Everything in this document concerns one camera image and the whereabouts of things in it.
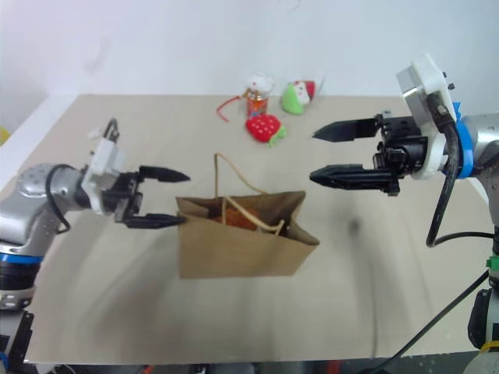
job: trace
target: yellow object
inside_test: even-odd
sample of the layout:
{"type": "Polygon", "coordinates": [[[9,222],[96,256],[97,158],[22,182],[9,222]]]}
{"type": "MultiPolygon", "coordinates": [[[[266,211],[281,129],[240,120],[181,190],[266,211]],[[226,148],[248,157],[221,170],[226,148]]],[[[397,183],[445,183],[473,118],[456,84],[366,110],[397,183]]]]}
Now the yellow object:
{"type": "Polygon", "coordinates": [[[491,348],[499,348],[499,340],[492,340],[489,341],[488,343],[485,343],[481,348],[480,348],[480,353],[483,353],[485,351],[488,351],[491,348]]]}
{"type": "Polygon", "coordinates": [[[0,146],[10,137],[10,132],[0,126],[0,146]]]}

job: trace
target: orange item in bag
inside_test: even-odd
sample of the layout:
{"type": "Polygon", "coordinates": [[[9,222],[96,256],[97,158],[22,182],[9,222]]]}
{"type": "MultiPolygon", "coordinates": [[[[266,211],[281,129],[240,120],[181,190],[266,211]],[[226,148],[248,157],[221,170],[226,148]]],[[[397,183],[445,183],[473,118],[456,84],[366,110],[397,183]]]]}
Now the orange item in bag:
{"type": "MultiPolygon", "coordinates": [[[[257,210],[253,208],[247,208],[248,212],[250,212],[253,216],[258,217],[257,210]]],[[[242,215],[237,209],[227,208],[225,210],[225,216],[227,217],[227,225],[234,226],[236,228],[245,228],[246,230],[255,231],[257,226],[248,220],[246,217],[242,215]]],[[[216,217],[213,221],[217,221],[221,223],[221,217],[216,217]]]]}

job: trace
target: floor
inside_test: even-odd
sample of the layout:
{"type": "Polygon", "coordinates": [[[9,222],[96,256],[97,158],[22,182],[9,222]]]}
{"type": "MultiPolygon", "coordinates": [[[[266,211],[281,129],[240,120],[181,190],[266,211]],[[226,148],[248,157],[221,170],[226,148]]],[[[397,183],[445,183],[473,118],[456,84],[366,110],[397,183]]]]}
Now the floor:
{"type": "MultiPolygon", "coordinates": [[[[448,355],[408,356],[398,360],[389,374],[448,374],[463,372],[476,356],[476,351],[448,355]]],[[[356,359],[343,362],[260,362],[217,365],[71,365],[76,374],[359,374],[382,362],[382,358],[356,359]]],[[[75,374],[65,365],[55,374],[75,374]]]]}

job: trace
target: paper bag handle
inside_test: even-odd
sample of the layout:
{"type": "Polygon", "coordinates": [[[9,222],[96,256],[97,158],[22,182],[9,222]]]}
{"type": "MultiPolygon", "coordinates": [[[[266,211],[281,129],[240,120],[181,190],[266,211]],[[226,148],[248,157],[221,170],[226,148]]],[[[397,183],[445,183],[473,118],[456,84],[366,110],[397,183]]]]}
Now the paper bag handle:
{"type": "Polygon", "coordinates": [[[280,220],[278,224],[275,226],[269,226],[265,224],[263,221],[259,220],[255,216],[253,216],[248,210],[244,209],[241,205],[239,205],[232,197],[224,196],[221,201],[221,222],[222,224],[227,224],[227,202],[230,202],[233,207],[235,207],[246,219],[253,222],[259,228],[262,228],[267,231],[273,231],[275,236],[278,236],[281,232],[282,227],[284,226],[284,220],[280,220]]]}
{"type": "MultiPolygon", "coordinates": [[[[259,192],[261,194],[267,195],[268,192],[259,189],[258,187],[255,187],[251,183],[249,183],[244,175],[242,175],[241,171],[234,165],[232,161],[230,161],[226,156],[221,154],[220,152],[217,152],[214,155],[214,162],[215,162],[215,198],[218,198],[218,158],[223,159],[228,166],[231,167],[231,169],[237,174],[239,179],[241,180],[242,183],[250,187],[253,191],[259,192]]],[[[284,226],[285,221],[280,220],[279,223],[275,226],[269,226],[268,224],[264,223],[262,220],[258,219],[257,217],[253,216],[248,210],[244,209],[241,205],[239,205],[232,197],[230,196],[224,196],[222,197],[221,201],[221,222],[222,224],[227,224],[227,217],[226,217],[226,210],[227,210],[227,202],[230,202],[233,207],[235,207],[246,219],[249,221],[253,222],[257,227],[266,230],[266,231],[273,231],[274,234],[277,236],[281,232],[282,227],[284,226]]]]}
{"type": "Polygon", "coordinates": [[[242,183],[244,183],[245,185],[250,187],[253,191],[263,193],[264,195],[268,194],[268,192],[266,192],[262,189],[259,189],[258,187],[255,187],[254,185],[249,183],[246,180],[246,178],[244,177],[244,175],[242,175],[241,171],[239,171],[239,169],[234,165],[234,163],[232,161],[230,161],[226,156],[224,156],[220,152],[217,152],[214,155],[214,161],[215,161],[215,198],[218,198],[218,158],[219,157],[222,158],[228,164],[228,166],[231,167],[231,169],[237,174],[237,176],[239,177],[239,179],[241,180],[242,183]]]}

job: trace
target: white wall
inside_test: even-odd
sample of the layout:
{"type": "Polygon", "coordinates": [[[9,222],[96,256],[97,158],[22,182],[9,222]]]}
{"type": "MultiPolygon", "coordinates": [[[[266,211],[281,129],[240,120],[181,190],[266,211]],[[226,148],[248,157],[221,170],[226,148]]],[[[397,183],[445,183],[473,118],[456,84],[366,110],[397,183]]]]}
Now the white wall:
{"type": "Polygon", "coordinates": [[[3,0],[0,123],[45,94],[240,94],[257,70],[397,95],[428,51],[463,111],[499,110],[498,0],[3,0]]]}

